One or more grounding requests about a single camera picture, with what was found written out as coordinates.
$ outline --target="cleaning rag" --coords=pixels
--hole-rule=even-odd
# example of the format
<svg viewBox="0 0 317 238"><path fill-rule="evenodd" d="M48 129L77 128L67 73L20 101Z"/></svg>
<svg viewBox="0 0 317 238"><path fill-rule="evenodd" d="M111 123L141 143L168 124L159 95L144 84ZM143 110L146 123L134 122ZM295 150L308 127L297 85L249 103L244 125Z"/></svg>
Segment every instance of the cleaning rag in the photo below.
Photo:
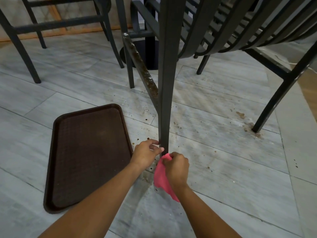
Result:
<svg viewBox="0 0 317 238"><path fill-rule="evenodd" d="M170 154L167 153L163 155L158 161L158 165L154 172L154 186L157 188L162 188L163 190L165 190L166 193L168 193L172 197L173 200L179 202L166 177L165 166L162 163L163 159L172 160L172 157L170 156Z"/></svg>

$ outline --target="brown tray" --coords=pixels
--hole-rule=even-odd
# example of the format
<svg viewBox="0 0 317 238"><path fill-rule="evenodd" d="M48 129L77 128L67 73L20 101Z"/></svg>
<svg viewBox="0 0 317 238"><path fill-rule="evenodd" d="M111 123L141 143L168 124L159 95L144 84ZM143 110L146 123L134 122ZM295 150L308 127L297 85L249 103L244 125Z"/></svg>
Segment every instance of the brown tray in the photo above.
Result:
<svg viewBox="0 0 317 238"><path fill-rule="evenodd" d="M132 153L118 104L59 116L53 125L44 209L55 214L77 204L129 164Z"/></svg>

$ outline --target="black round table base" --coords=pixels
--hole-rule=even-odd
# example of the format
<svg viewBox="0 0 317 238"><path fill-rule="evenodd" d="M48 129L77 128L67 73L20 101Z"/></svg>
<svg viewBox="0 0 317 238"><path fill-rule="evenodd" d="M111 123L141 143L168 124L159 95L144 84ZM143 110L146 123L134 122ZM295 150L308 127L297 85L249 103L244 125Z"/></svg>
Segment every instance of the black round table base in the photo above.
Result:
<svg viewBox="0 0 317 238"><path fill-rule="evenodd" d="M144 61L146 67L148 70L158 70L159 69L159 41L155 40L155 53L154 54L148 54L148 58L145 58L145 40L135 41L133 42L135 47L137 48L137 51L140 53L140 56L142 60ZM121 48L120 50L120 57L124 63L125 61L125 55L124 55L124 49Z"/></svg>

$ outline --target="marble floor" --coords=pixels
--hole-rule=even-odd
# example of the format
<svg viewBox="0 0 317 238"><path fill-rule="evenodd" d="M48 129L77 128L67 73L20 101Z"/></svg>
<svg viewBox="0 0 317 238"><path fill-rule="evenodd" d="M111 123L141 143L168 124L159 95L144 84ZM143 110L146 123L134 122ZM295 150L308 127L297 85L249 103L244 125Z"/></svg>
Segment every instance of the marble floor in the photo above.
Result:
<svg viewBox="0 0 317 238"><path fill-rule="evenodd" d="M114 31L121 48L119 31ZM128 87L103 33L24 40L36 85L12 44L0 49L0 236L36 237L61 214L43 209L53 121L117 103L131 143L158 138L140 77ZM190 162L188 183L243 237L316 237L317 124L295 85L259 136L250 131L279 78L244 52L179 60L170 151ZM150 71L157 81L157 71ZM194 237L184 210L153 186L155 163L130 189L106 237Z"/></svg>

